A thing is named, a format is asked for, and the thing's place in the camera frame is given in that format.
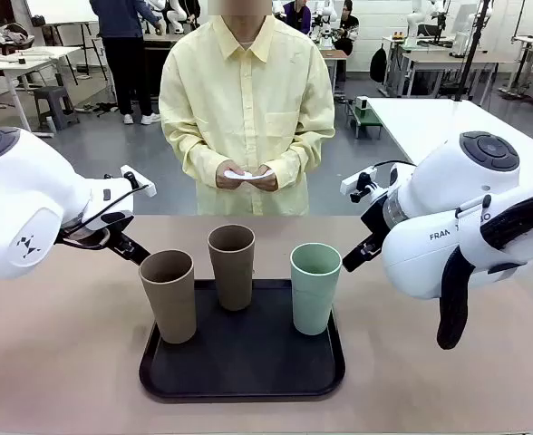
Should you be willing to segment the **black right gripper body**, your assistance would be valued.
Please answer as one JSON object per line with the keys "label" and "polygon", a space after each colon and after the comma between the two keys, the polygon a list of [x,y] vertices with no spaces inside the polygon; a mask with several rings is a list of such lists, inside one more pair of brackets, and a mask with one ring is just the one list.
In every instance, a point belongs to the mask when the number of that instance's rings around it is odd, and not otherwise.
{"label": "black right gripper body", "polygon": [[361,215],[361,220],[371,231],[372,236],[385,239],[387,236],[387,224],[383,216],[383,204],[385,198],[376,199],[369,208]]}

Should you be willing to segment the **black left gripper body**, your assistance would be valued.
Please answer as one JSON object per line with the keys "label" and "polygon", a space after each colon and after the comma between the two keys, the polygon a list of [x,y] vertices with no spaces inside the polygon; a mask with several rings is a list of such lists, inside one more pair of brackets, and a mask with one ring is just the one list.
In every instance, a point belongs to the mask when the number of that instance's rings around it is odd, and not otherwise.
{"label": "black left gripper body", "polygon": [[110,229],[109,238],[105,247],[118,256],[131,256],[133,253],[133,242],[122,231]]}

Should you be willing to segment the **person's right hand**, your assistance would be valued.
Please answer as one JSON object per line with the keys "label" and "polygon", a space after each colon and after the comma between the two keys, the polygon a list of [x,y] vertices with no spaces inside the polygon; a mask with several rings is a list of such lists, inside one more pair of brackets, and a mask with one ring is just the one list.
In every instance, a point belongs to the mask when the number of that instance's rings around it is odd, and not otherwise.
{"label": "person's right hand", "polygon": [[232,171],[239,176],[244,176],[245,171],[233,160],[223,161],[216,171],[216,187],[218,189],[234,190],[242,184],[242,179],[231,179],[225,175],[227,171]]}

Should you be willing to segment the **person's left hand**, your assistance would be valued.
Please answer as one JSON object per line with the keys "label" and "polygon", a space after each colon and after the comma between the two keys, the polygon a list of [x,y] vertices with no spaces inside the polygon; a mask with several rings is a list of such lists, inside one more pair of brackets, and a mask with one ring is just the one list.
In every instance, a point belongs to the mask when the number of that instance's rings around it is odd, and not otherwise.
{"label": "person's left hand", "polygon": [[248,182],[257,189],[274,192],[278,190],[276,173],[267,165],[261,165]]}

